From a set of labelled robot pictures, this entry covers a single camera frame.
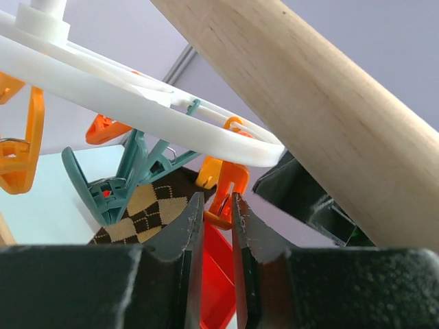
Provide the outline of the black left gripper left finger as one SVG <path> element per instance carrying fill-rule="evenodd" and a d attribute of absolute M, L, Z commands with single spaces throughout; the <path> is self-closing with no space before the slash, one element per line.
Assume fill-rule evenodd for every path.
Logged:
<path fill-rule="evenodd" d="M 1 249 L 2 328 L 198 328 L 204 196 L 144 243 Z"/>

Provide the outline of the brown argyle sock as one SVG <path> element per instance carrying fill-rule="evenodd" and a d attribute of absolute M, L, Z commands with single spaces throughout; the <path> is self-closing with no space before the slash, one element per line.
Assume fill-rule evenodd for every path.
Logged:
<path fill-rule="evenodd" d="M 197 172 L 182 167 L 151 184 L 138 186 L 122 219 L 100 228 L 89 243 L 146 242 L 181 214 L 194 193 L 204 193 L 205 201 L 215 194 L 216 186 L 197 186 L 197 176 Z"/>

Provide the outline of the teal clothes peg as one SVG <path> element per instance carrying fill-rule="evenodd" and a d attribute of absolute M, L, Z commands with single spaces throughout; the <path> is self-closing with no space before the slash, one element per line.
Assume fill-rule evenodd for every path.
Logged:
<path fill-rule="evenodd" d="M 155 182 L 200 155 L 195 151 L 186 151 L 170 160 L 163 154 L 168 147 L 169 142 L 159 140 L 149 151 L 144 133 L 133 130 L 116 175 L 93 182 L 87 181 L 70 147 L 62 151 L 62 161 L 73 186 L 93 218 L 99 225 L 109 226 L 121 220 L 137 186 Z"/>

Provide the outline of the red plastic bin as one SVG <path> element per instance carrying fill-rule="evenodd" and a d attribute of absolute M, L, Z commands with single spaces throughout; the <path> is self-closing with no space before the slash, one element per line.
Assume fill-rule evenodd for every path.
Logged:
<path fill-rule="evenodd" d="M 204 224 L 201 328 L 226 328 L 236 311 L 232 245 L 209 223 Z"/>

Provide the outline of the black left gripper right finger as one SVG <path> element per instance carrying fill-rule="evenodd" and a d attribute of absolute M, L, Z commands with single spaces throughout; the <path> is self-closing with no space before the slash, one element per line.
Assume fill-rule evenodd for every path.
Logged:
<path fill-rule="evenodd" d="M 437 328 L 428 249 L 297 247 L 232 196 L 239 328 Z"/>

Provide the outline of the orange clothes peg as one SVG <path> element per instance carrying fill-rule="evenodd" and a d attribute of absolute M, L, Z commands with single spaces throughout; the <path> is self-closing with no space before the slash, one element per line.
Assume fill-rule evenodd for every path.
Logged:
<path fill-rule="evenodd" d="M 204 211 L 204 220 L 220 230 L 230 230 L 233 223 L 232 194 L 244 194 L 249 179 L 246 166 L 207 156 L 195 181 L 197 186 L 205 189 L 216 187 L 213 202 Z"/>

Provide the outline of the wooden rack stand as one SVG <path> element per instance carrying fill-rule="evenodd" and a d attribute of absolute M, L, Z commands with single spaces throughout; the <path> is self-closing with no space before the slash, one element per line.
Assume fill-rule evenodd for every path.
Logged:
<path fill-rule="evenodd" d="M 280 1 L 156 1 L 378 246 L 438 249 L 438 133 Z"/>

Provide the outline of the white round clip hanger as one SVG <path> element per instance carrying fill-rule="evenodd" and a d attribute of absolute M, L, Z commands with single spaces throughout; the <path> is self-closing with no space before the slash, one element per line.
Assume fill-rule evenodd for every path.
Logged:
<path fill-rule="evenodd" d="M 64 1 L 32 1 L 1 13 L 1 71 L 83 108 L 201 154 L 252 167 L 271 167 L 284 145 L 244 120 L 224 128 L 231 112 L 206 100 L 200 118 L 176 110 L 195 96 L 83 48 L 68 39 Z"/>

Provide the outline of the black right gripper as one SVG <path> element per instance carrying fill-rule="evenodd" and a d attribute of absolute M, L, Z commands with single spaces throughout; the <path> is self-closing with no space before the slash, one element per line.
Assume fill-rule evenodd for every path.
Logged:
<path fill-rule="evenodd" d="M 254 183 L 252 191 L 337 246 L 375 245 L 289 151 Z"/>

